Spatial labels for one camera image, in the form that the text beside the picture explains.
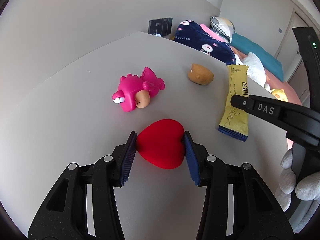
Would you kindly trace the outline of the right white gloved hand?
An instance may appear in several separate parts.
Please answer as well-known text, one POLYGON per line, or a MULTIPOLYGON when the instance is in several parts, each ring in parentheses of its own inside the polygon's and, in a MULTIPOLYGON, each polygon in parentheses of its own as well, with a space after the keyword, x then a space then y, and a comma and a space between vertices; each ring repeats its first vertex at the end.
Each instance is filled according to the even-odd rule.
POLYGON ((283 211, 286 211, 291 204, 291 193, 304 201, 314 200, 319 204, 319 172, 311 174, 302 179, 296 185, 296 175, 291 166, 293 163, 292 148, 284 154, 280 165, 283 168, 279 177, 279 186, 276 189, 275 197, 283 211))

